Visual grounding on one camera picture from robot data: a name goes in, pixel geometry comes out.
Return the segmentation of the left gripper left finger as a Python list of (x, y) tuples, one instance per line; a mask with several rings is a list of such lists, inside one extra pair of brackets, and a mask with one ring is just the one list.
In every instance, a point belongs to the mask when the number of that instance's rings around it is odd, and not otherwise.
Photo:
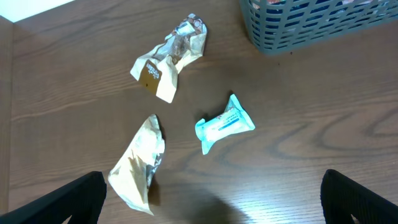
[(103, 173), (93, 171), (1, 215), (1, 223), (97, 223), (106, 193)]

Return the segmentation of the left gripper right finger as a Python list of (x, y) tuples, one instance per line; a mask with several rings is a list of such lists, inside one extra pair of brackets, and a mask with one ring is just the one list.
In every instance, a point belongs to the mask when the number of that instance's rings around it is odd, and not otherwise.
[(323, 176), (320, 199), (326, 223), (397, 223), (397, 205), (333, 169)]

